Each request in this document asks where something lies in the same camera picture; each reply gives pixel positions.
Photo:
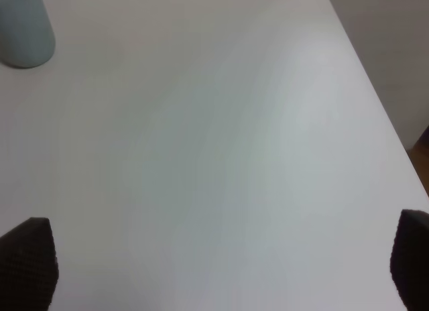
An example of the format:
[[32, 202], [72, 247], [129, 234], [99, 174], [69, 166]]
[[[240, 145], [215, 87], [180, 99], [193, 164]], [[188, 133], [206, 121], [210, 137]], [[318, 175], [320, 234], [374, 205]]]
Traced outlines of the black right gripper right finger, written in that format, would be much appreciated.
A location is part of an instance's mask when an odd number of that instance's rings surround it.
[[428, 213], [404, 209], [393, 242], [390, 272], [407, 310], [428, 309]]

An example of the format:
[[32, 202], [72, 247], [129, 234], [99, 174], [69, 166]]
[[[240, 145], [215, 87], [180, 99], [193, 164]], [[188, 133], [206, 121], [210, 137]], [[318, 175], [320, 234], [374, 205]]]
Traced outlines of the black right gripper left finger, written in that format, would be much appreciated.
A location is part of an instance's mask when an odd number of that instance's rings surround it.
[[2, 310], [48, 310], [58, 278], [49, 219], [31, 217], [1, 236]]

